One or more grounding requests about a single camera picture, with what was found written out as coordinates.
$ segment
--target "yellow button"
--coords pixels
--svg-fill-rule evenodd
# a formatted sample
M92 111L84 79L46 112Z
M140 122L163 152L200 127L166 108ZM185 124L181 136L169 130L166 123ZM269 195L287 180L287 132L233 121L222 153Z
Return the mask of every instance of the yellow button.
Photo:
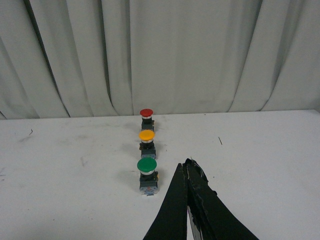
M142 141L150 141L155 137L154 131L151 130L143 130L139 133L139 138Z

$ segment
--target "green button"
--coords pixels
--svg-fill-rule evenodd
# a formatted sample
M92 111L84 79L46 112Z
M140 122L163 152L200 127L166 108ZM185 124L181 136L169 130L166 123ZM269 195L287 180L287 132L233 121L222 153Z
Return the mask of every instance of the green button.
M152 157L144 157L138 161L137 167L141 172L149 173L156 169L157 162Z

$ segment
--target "gray curtain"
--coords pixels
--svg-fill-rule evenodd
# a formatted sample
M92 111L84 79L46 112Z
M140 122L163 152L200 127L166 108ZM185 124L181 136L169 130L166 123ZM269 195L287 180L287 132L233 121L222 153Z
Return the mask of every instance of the gray curtain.
M0 0L0 119L318 106L319 0Z

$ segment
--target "table surface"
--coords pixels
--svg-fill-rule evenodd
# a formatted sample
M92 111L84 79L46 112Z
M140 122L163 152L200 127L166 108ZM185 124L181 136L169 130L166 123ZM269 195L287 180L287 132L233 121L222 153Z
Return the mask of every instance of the table surface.
M190 157L259 239L320 239L320 113L153 119L154 196L139 192L140 116L0 120L0 239L141 240Z

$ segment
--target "white backdrop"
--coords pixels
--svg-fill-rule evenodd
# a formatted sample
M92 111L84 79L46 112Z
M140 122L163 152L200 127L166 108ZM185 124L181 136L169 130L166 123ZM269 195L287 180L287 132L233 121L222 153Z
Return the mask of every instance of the white backdrop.
M318 0L0 0L0 119L319 106Z

